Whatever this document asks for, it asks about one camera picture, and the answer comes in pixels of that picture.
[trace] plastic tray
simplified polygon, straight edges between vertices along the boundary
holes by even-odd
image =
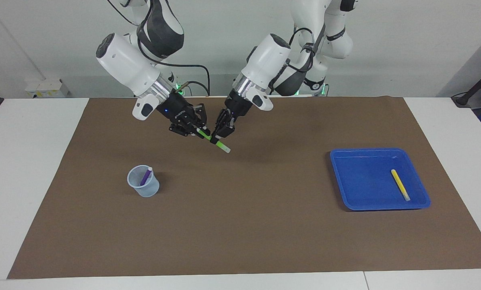
[[[430,198],[405,151],[399,148],[336,149],[330,154],[342,200],[353,211],[424,209]],[[391,169],[410,197],[406,201]]]

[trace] green led light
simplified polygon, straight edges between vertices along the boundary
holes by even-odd
[[[181,88],[181,86],[178,83],[176,83],[176,90],[178,90],[179,88]],[[185,90],[181,90],[180,94],[185,95]]]

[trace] white table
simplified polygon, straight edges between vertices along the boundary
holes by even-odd
[[[87,102],[7,99],[0,107],[0,289],[481,290],[481,269],[5,280]],[[480,122],[450,99],[406,102],[481,231]]]

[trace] power outlet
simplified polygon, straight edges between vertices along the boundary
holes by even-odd
[[[70,92],[61,79],[46,79],[27,84],[25,91],[31,98],[36,97],[68,97]]]

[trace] clear plastic cup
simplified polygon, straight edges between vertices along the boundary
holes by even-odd
[[[155,193],[158,192],[158,189],[160,189],[160,183],[154,176],[154,172],[149,175],[144,185],[140,185],[145,171],[147,171],[148,168],[149,166],[147,165],[138,165],[128,173],[128,184],[135,189],[141,197],[154,196]]]

